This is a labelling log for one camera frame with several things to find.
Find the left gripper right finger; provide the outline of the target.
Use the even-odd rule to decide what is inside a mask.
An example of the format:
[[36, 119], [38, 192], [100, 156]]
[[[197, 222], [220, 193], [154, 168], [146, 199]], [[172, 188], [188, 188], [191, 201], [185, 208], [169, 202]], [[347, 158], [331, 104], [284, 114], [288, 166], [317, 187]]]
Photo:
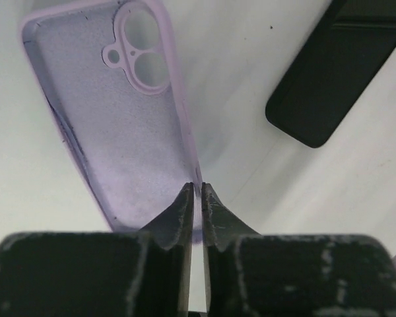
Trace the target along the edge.
[[396, 316], [396, 268], [361, 234], [262, 235], [201, 189], [209, 316]]

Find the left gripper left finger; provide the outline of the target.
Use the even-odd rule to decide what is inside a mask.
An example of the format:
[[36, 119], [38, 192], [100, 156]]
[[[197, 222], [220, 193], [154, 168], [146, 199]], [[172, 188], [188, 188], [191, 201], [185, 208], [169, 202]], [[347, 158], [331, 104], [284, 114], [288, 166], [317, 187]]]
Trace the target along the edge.
[[187, 316], [194, 187], [135, 232], [18, 232], [0, 243], [0, 316]]

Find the lilac phone case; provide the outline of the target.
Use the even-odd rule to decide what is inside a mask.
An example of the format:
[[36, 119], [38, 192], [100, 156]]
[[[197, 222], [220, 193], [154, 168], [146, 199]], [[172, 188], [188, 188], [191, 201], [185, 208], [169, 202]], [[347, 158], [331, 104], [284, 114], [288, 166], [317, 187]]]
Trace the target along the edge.
[[73, 1], [30, 13], [21, 40], [110, 228], [133, 232], [202, 177], [161, 1]]

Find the black phone case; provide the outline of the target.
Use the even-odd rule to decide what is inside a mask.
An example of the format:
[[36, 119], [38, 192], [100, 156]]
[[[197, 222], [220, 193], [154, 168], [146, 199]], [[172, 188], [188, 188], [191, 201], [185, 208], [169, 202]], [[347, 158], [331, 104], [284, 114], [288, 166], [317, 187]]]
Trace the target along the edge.
[[324, 145], [395, 48], [396, 1], [332, 1], [268, 99], [268, 122]]

